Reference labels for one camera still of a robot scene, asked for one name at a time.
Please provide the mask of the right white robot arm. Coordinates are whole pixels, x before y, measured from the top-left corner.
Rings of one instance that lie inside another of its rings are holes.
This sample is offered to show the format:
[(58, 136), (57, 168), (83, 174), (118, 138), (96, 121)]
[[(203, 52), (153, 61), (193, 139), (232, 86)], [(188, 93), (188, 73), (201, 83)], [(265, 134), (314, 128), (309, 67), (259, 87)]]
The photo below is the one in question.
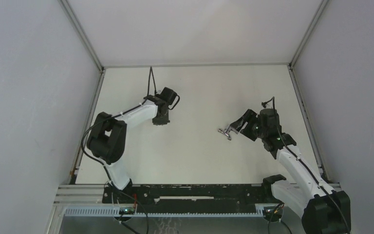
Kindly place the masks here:
[(349, 196), (344, 191), (336, 191), (313, 170), (296, 141), (282, 131), (275, 108), (264, 108), (259, 113), (248, 109), (219, 132), (228, 140), (231, 140), (230, 132), (242, 134), (252, 141), (260, 139), (264, 149), (287, 170), (298, 187), (282, 175), (273, 175), (263, 180), (268, 186), (262, 189), (262, 197), (269, 203), (279, 200), (287, 205), (301, 218), (305, 233), (351, 233)]

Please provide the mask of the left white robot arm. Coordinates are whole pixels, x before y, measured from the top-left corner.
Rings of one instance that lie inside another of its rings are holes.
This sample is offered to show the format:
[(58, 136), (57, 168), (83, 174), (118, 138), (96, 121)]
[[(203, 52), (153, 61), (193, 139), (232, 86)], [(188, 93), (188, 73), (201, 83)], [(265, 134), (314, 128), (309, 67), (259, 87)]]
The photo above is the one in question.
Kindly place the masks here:
[(162, 91), (144, 97), (137, 106), (111, 115), (101, 112), (94, 124), (85, 132), (81, 147), (83, 153), (100, 163), (104, 168), (108, 182), (115, 187), (114, 197), (121, 203), (132, 199), (131, 179), (121, 161), (126, 146), (127, 130), (150, 120), (155, 126), (170, 123), (169, 112), (180, 101), (180, 96), (165, 87)]

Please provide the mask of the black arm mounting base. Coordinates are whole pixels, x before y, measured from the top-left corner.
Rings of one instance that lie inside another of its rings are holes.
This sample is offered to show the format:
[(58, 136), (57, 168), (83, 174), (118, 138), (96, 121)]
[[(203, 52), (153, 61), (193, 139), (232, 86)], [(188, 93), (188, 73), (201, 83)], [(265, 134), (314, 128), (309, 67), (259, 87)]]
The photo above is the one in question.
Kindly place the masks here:
[(130, 184), (123, 191), (104, 187), (103, 204), (131, 205), (140, 212), (245, 213), (256, 206), (278, 204), (271, 185), (286, 180), (272, 175), (261, 184)]

